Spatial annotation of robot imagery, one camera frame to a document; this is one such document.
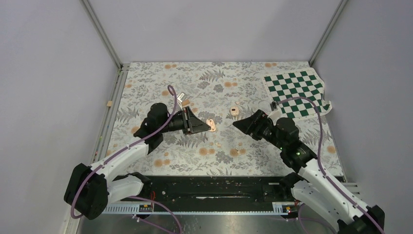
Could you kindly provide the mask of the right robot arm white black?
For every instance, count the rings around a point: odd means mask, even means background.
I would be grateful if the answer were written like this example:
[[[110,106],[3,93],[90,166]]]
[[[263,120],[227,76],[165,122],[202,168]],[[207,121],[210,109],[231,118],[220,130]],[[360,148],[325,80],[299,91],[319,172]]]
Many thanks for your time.
[[[369,206],[349,191],[320,162],[299,138],[293,119],[273,121],[262,110],[233,122],[233,126],[254,140],[264,139],[280,149],[283,163],[293,170],[279,188],[281,198],[296,199],[331,225],[337,234],[382,234],[384,211]]]

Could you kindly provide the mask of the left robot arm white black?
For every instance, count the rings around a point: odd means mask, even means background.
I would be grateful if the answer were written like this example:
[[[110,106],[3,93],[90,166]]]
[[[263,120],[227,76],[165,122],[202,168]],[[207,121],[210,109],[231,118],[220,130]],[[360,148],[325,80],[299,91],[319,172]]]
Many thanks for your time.
[[[182,131],[185,135],[211,130],[190,109],[183,107],[174,114],[163,103],[151,106],[140,128],[133,134],[136,142],[121,148],[89,166],[80,163],[73,169],[64,194],[64,201],[89,220],[103,213],[108,204],[135,196],[146,200],[151,194],[148,179],[140,173],[122,175],[134,161],[146,157],[163,141],[163,133]]]

